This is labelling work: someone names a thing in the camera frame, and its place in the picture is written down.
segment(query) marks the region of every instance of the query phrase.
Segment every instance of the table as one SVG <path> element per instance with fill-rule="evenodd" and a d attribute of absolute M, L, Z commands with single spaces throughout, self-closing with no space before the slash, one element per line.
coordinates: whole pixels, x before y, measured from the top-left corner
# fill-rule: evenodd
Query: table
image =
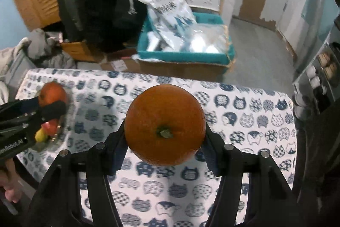
<path fill-rule="evenodd" d="M 33 98 L 45 82 L 52 80 L 63 84 L 71 96 L 61 141 L 40 153 L 29 149 L 18 155 L 38 181 L 60 150 L 85 151 L 104 141 L 118 129 L 140 93 L 167 83 L 196 97 L 210 128 L 226 143 L 244 152 L 270 152 L 292 187 L 296 136 L 293 102 L 285 93 L 128 72 L 33 69 L 26 74 L 17 98 Z M 204 227 L 220 178 L 208 170 L 200 151 L 184 164 L 153 167 L 128 150 L 122 169 L 109 177 L 109 182 L 126 226 Z M 246 211 L 247 173 L 242 183 L 237 223 L 242 222 Z M 91 220 L 85 173 L 81 173 L 80 185 L 83 214 Z"/>

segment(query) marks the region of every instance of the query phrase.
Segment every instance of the blue wall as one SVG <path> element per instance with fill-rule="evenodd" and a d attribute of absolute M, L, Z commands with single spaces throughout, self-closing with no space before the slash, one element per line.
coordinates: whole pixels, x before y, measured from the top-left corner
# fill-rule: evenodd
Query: blue wall
<path fill-rule="evenodd" d="M 16 46 L 29 34 L 13 0 L 0 0 L 0 49 Z"/>

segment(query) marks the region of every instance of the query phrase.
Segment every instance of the human hand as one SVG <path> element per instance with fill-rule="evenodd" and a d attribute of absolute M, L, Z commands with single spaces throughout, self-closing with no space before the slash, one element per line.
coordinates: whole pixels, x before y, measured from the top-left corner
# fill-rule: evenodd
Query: human hand
<path fill-rule="evenodd" d="M 5 166 L 5 169 L 0 168 L 0 187 L 5 189 L 5 197 L 8 201 L 17 203 L 21 198 L 22 191 L 13 159 L 7 160 Z"/>

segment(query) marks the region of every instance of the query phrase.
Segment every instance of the drawstring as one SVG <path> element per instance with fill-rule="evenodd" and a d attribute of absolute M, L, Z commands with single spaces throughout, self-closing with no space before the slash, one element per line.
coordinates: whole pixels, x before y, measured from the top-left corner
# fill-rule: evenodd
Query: drawstring
<path fill-rule="evenodd" d="M 130 10 L 128 11 L 129 15 L 137 14 L 135 7 L 133 7 L 133 0 L 129 0 L 130 2 Z"/>

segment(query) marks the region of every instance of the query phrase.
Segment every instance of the cardboard box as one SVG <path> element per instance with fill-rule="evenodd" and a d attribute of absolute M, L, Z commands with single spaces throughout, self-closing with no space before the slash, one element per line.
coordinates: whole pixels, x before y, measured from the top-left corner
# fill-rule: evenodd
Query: cardboard box
<path fill-rule="evenodd" d="M 135 53 L 135 49 L 126 49 L 110 53 L 107 55 L 106 61 L 100 63 L 100 66 L 103 70 L 221 82 L 223 74 L 226 70 L 232 70 L 234 64 L 234 62 L 232 62 L 231 66 L 226 66 L 207 63 L 149 62 L 132 59 L 131 55 Z"/>

